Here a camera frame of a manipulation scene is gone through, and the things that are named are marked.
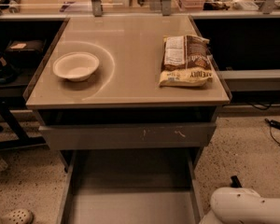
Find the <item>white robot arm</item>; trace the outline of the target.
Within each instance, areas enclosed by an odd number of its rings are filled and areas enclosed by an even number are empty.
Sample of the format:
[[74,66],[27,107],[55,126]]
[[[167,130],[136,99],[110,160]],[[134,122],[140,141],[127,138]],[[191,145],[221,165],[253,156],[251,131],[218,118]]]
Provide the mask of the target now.
[[264,198],[247,188],[219,188],[199,224],[280,224],[280,198]]

